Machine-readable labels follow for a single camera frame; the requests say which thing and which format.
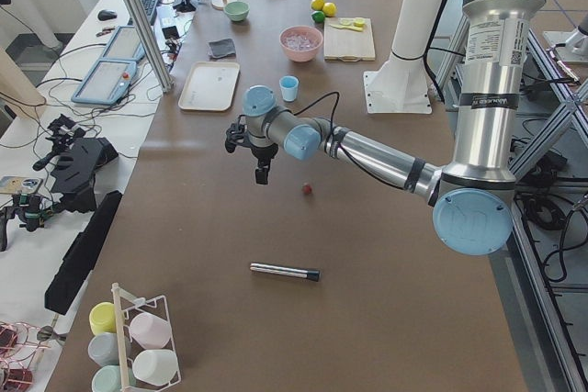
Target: robotic arm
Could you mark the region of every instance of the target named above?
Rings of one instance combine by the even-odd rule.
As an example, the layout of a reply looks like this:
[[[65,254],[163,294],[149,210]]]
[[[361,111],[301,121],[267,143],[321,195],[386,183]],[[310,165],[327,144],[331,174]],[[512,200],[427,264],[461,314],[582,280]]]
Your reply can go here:
[[[434,207],[439,238],[450,248],[479,255],[501,248],[512,230],[515,176],[508,169],[529,20],[545,0],[464,0],[469,17],[458,131],[453,161],[436,167],[338,127],[321,118],[297,118],[276,105],[270,89],[250,88],[245,124],[227,131],[228,151],[237,145],[258,159],[258,184],[267,183],[271,159],[281,146],[306,160],[317,150],[352,162],[386,184],[415,193]]]

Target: green bowl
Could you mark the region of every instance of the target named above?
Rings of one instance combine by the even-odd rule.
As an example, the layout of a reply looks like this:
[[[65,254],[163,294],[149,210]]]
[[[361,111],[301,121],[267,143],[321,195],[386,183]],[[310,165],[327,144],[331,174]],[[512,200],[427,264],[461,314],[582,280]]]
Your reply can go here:
[[[245,20],[249,14],[249,4],[236,0],[224,6],[224,14],[233,22]]]

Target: marker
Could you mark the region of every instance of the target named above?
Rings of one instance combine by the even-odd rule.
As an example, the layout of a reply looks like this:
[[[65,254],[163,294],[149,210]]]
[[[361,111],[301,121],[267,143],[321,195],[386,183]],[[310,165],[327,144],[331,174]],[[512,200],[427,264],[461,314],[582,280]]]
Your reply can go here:
[[[318,282],[321,278],[321,272],[319,270],[291,268],[288,266],[270,265],[269,263],[251,262],[249,269],[257,273],[288,275],[290,277],[312,280],[312,282]]]

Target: computer mouse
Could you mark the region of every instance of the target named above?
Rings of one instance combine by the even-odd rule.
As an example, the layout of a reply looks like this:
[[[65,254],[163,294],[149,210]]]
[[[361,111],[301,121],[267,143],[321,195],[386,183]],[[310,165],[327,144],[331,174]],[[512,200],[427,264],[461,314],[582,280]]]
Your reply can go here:
[[[98,13],[98,20],[100,21],[110,20],[112,18],[117,18],[117,12],[112,11],[111,9],[102,9]]]

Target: blue joint cap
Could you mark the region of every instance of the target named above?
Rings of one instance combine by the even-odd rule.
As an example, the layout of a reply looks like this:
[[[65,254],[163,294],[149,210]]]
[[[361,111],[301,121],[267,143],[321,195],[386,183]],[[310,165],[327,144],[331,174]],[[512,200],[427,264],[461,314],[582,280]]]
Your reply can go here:
[[[246,117],[261,117],[276,107],[274,92],[267,86],[252,86],[243,96],[243,113]]]
[[[433,209],[433,224],[445,245],[470,255],[502,248],[513,230],[511,210],[504,201],[476,188],[441,196]]]
[[[296,126],[284,139],[284,150],[298,160],[308,160],[319,148],[321,135],[308,124]]]

